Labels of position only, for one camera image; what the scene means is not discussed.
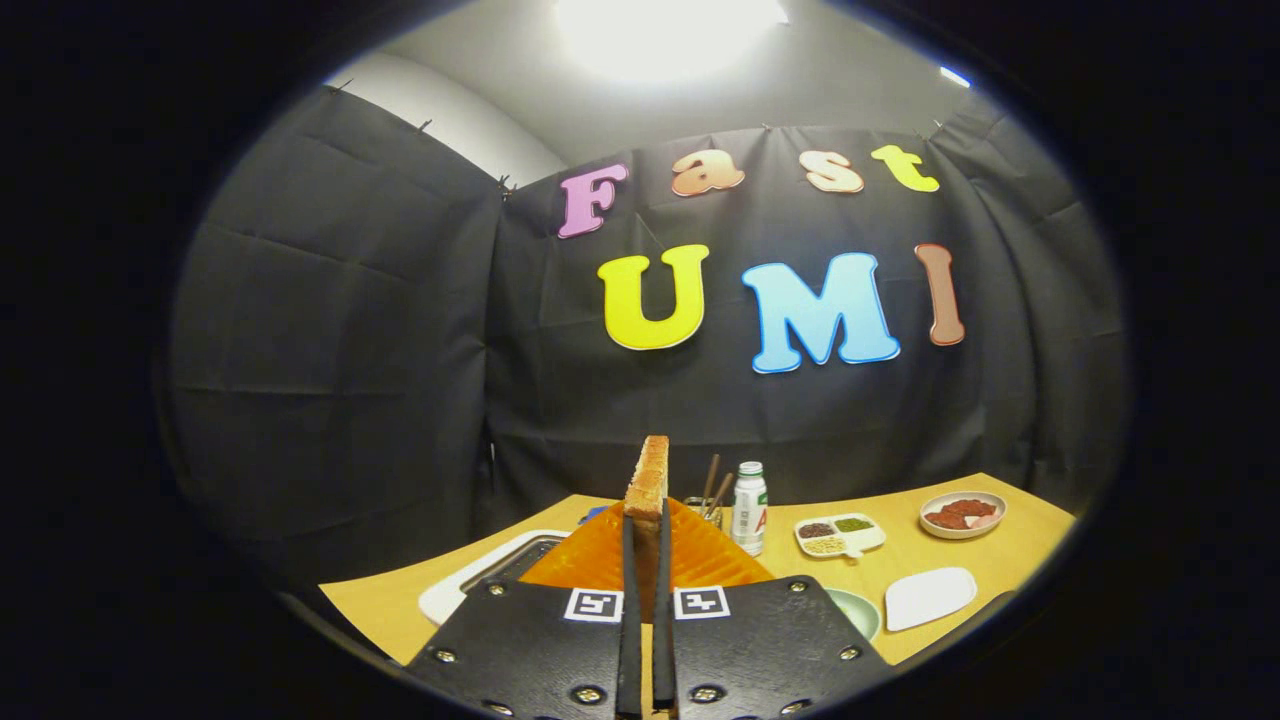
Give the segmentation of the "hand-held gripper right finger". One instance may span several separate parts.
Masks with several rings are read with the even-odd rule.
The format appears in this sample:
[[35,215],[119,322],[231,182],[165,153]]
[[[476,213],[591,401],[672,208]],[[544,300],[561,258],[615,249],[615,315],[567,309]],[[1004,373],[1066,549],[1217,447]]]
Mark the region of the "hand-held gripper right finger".
[[653,703],[677,719],[810,719],[891,679],[813,577],[677,587],[672,503],[660,521]]

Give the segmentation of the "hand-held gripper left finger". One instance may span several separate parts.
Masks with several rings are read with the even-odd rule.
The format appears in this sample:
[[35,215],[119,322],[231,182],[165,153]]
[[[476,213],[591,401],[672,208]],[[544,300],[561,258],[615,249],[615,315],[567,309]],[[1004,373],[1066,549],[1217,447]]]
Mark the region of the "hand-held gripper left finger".
[[636,719],[641,698],[641,593],[634,520],[607,548],[622,587],[481,577],[408,662],[407,674],[488,719]]

